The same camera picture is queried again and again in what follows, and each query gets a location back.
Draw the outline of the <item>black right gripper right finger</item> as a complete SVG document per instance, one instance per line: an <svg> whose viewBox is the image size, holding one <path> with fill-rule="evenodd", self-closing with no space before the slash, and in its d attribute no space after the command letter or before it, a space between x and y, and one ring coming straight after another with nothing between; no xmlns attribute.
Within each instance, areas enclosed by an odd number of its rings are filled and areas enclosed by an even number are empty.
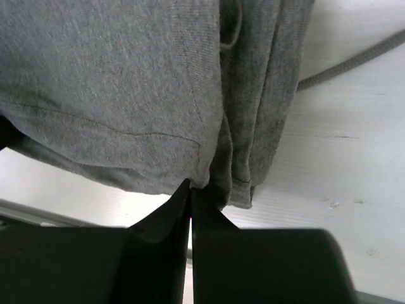
<svg viewBox="0 0 405 304"><path fill-rule="evenodd" d="M346 263L323 229L240 229L194 190L196 303L356 303Z"/></svg>

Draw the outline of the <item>grey drawstring shorts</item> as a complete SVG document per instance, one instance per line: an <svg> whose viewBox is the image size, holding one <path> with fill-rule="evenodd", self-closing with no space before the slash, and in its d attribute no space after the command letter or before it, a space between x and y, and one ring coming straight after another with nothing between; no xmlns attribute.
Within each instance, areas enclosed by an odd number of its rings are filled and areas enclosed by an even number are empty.
<svg viewBox="0 0 405 304"><path fill-rule="evenodd" d="M1 146L125 191L250 208L304 80L312 1L2 1Z"/></svg>

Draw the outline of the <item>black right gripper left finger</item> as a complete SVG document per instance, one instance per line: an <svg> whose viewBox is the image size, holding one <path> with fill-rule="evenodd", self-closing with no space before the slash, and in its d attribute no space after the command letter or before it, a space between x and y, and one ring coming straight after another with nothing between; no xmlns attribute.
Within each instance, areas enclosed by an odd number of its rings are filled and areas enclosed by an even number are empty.
<svg viewBox="0 0 405 304"><path fill-rule="evenodd" d="M1 217L2 303L181 303L190 182L128 228Z"/></svg>

